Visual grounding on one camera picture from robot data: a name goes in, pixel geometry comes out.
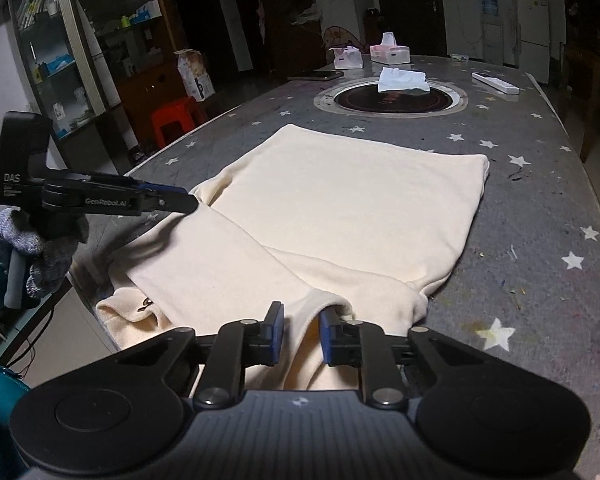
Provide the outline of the left gloved hand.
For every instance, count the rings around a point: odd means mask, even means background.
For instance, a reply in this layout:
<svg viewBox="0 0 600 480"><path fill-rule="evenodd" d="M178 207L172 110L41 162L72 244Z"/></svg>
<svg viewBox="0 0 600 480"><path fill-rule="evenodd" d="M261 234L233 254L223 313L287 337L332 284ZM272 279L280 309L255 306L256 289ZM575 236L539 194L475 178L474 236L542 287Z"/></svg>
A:
<svg viewBox="0 0 600 480"><path fill-rule="evenodd" d="M23 255L29 263L27 296L42 299L56 292L68 273L78 246L87 242L87 218L69 214L67 232L53 234L32 226L27 215L16 208L0 210L0 308L4 304L8 269L12 252Z"/></svg>

